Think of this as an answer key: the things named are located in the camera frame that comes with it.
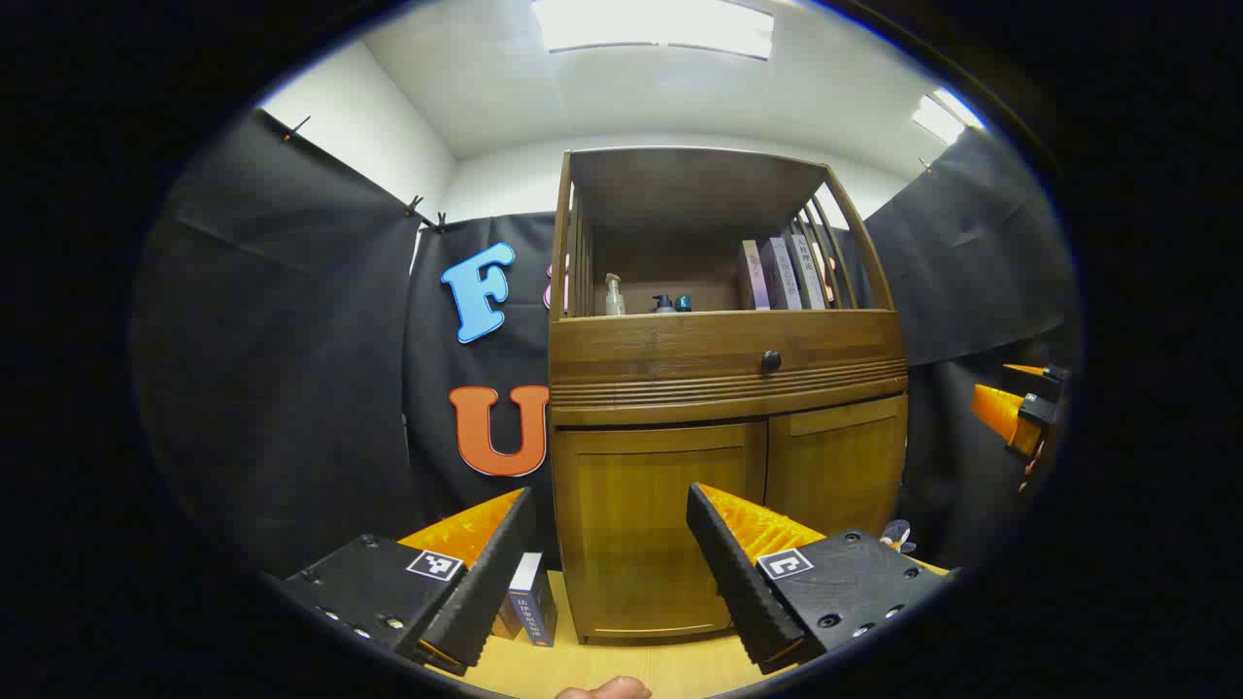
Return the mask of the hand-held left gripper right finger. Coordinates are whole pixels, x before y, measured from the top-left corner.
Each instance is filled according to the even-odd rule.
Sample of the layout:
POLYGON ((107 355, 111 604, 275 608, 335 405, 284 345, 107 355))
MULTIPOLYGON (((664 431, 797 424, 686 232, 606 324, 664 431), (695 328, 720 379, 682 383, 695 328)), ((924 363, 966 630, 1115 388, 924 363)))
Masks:
POLYGON ((762 674, 844 662, 951 587, 888 537, 823 535, 706 483, 689 486, 687 529, 762 674))

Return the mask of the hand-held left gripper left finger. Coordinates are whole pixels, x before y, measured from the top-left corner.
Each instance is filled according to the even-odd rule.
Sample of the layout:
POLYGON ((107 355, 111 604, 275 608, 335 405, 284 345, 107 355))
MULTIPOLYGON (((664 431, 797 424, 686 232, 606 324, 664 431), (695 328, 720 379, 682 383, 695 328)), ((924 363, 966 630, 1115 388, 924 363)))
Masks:
POLYGON ((462 677, 479 665, 534 526, 531 488, 515 488, 399 541, 363 534, 280 590, 369 646, 462 677))

